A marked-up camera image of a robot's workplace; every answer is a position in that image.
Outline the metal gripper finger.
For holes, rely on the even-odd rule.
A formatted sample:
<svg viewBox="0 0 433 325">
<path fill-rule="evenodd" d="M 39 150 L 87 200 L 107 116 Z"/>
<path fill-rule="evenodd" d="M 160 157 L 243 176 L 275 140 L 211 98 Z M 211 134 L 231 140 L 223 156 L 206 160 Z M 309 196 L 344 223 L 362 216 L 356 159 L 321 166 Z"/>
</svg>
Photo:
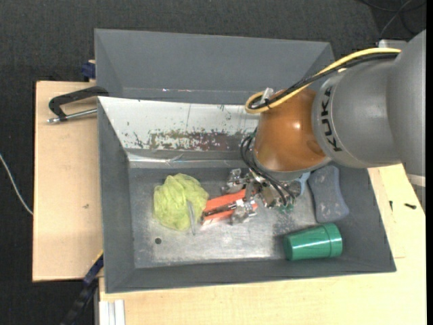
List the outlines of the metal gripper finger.
<svg viewBox="0 0 433 325">
<path fill-rule="evenodd" d="M 221 194 L 235 194 L 245 189 L 250 183 L 250 173 L 243 172 L 242 169 L 232 169 L 224 186 L 221 187 Z"/>
<path fill-rule="evenodd" d="M 247 222 L 250 218 L 257 215 L 257 208 L 258 205 L 255 200 L 237 200 L 234 211 L 230 216 L 230 224 L 237 225 Z"/>
</svg>

